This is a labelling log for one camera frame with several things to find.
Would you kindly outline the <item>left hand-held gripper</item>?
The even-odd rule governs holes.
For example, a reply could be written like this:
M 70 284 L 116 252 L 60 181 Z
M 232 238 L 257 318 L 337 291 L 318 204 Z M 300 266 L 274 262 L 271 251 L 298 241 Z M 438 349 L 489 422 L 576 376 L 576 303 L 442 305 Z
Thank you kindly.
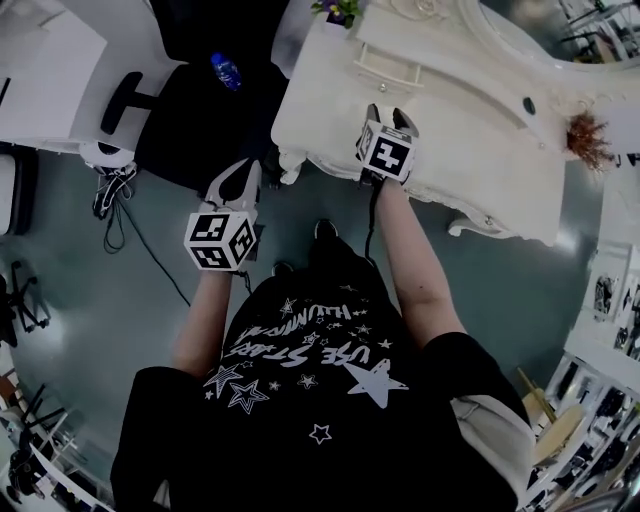
M 255 226 L 262 167 L 243 159 L 220 173 L 207 189 L 197 212 L 189 216 L 183 245 L 201 271 L 235 272 L 256 258 Z M 235 201 L 243 193 L 245 201 Z

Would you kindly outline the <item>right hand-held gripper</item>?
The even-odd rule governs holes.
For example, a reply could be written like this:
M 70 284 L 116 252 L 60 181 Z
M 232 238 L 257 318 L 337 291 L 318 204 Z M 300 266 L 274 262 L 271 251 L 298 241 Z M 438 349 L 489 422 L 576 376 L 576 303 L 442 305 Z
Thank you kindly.
M 414 138 L 419 137 L 419 130 L 399 108 L 393 110 L 392 118 L 395 129 L 381 123 L 375 103 L 367 106 L 367 121 L 356 144 L 356 158 L 364 169 L 404 184 L 415 162 Z

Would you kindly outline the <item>white ornate dressing table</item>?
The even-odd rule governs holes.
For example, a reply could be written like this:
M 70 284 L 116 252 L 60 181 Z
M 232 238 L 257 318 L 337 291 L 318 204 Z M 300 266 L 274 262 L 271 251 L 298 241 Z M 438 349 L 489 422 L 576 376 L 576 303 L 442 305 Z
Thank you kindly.
M 623 112 L 640 114 L 640 79 L 582 73 L 542 74 L 492 56 L 473 36 L 460 0 L 365 0 L 350 29 L 300 6 L 287 10 L 273 49 L 289 85 L 271 137 L 282 182 L 311 162 L 337 178 L 357 180 L 356 158 L 366 110 L 404 111 L 419 130 L 410 196 L 459 210 L 449 231 L 520 237 L 552 245 L 559 229 L 569 119 L 599 114 L 613 130 Z M 360 81 L 353 61 L 367 43 L 422 67 L 424 89 L 381 93 Z M 530 97 L 536 114 L 522 100 Z M 528 126 L 562 139 L 562 155 L 523 144 Z

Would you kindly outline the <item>person's right forearm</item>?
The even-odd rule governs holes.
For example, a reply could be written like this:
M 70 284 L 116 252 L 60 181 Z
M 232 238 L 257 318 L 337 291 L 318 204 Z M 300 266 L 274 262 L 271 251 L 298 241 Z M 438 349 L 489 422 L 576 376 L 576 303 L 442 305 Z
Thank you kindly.
M 439 336 L 463 333 L 443 267 L 398 182 L 384 182 L 375 210 L 401 315 L 413 340 L 423 348 Z

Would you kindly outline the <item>person's left forearm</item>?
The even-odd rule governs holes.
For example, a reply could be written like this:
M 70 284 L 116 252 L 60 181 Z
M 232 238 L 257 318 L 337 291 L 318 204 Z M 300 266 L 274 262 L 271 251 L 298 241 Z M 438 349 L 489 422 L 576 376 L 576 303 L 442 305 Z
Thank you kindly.
M 202 379 L 220 359 L 233 276 L 203 271 L 186 322 L 175 342 L 172 366 Z

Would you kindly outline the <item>blue water bottle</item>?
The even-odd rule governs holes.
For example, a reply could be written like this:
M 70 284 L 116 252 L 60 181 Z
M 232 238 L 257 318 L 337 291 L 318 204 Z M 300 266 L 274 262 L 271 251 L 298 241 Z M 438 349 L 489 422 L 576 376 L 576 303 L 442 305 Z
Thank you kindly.
M 226 55 L 215 52 L 210 57 L 210 63 L 218 80 L 231 91 L 239 91 L 242 87 L 242 77 L 235 63 Z

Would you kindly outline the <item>purple flower potted plant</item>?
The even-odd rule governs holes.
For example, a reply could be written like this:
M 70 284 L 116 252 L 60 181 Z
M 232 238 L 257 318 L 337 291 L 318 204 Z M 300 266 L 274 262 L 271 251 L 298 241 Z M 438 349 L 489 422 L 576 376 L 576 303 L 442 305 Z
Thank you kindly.
M 314 0 L 314 14 L 326 13 L 327 22 L 350 29 L 355 19 L 362 15 L 359 0 Z

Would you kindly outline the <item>oval white-framed mirror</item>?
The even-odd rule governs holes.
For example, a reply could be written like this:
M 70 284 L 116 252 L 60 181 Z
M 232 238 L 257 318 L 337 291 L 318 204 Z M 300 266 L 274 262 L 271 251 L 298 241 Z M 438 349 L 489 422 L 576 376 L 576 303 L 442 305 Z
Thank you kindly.
M 640 0 L 460 0 L 492 56 L 551 75 L 640 79 Z

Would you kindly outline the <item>red-brown plant in white pot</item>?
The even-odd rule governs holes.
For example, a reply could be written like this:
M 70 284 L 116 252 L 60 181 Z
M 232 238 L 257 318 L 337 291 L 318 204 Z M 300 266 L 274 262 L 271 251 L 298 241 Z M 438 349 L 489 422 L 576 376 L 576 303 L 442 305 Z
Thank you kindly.
M 566 150 L 594 172 L 608 170 L 614 162 L 610 143 L 602 136 L 607 126 L 590 111 L 572 116 L 567 124 Z

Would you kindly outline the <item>white desk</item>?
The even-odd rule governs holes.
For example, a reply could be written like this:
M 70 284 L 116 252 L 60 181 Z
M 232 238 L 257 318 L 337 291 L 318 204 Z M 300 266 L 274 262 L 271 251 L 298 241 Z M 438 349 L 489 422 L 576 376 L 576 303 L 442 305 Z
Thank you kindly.
M 0 0 L 0 141 L 133 150 L 148 113 L 127 110 L 107 135 L 100 124 L 112 95 L 134 71 L 139 91 L 157 95 L 177 65 L 150 0 Z

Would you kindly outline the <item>black wheeled chair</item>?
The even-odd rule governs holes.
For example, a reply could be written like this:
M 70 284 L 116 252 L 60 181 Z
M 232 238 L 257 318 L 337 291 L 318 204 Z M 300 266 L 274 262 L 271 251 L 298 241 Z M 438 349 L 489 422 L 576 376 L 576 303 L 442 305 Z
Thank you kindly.
M 50 315 L 37 299 L 39 285 L 35 276 L 28 277 L 23 284 L 19 283 L 18 271 L 22 268 L 20 261 L 10 265 L 10 282 L 0 273 L 0 343 L 16 348 L 18 338 L 14 322 L 19 321 L 25 333 L 36 328 L 49 326 Z

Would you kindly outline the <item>black star-print t-shirt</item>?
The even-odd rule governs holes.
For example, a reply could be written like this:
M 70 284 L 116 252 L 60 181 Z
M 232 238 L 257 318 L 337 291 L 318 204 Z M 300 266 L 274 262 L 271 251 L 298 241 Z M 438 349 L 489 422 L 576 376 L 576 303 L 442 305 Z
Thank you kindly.
M 523 420 L 496 361 L 464 333 L 418 347 L 374 268 L 342 240 L 265 280 L 198 379 L 133 381 L 111 472 L 117 512 L 514 512 L 450 401 L 489 395 Z

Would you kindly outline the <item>framed black-white picture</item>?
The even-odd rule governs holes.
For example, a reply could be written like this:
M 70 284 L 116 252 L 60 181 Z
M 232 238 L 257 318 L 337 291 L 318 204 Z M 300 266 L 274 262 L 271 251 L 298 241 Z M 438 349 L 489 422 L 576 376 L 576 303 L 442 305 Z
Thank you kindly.
M 621 315 L 621 301 L 627 272 L 612 277 L 608 273 L 600 274 L 595 283 L 593 313 L 598 322 L 618 323 Z

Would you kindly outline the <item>beige cloth bag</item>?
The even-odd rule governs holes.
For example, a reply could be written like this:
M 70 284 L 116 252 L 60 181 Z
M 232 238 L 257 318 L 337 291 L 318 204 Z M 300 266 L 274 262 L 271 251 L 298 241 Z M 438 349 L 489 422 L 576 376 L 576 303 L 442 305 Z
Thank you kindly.
M 536 438 L 529 423 L 489 395 L 462 396 L 450 404 L 463 439 L 510 487 L 516 512 L 533 469 Z

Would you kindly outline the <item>pale yellow round chair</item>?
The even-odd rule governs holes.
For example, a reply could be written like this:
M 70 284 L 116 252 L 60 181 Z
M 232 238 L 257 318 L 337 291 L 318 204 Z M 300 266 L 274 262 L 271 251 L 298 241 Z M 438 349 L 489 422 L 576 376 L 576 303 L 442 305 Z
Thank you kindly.
M 575 404 L 562 413 L 555 412 L 546 399 L 544 391 L 520 367 L 517 368 L 517 371 L 528 389 L 528 394 L 522 399 L 522 402 L 531 425 L 539 426 L 543 418 L 548 420 L 548 425 L 536 438 L 533 460 L 535 467 L 548 467 L 553 464 L 573 433 L 583 422 L 586 410 L 581 404 Z

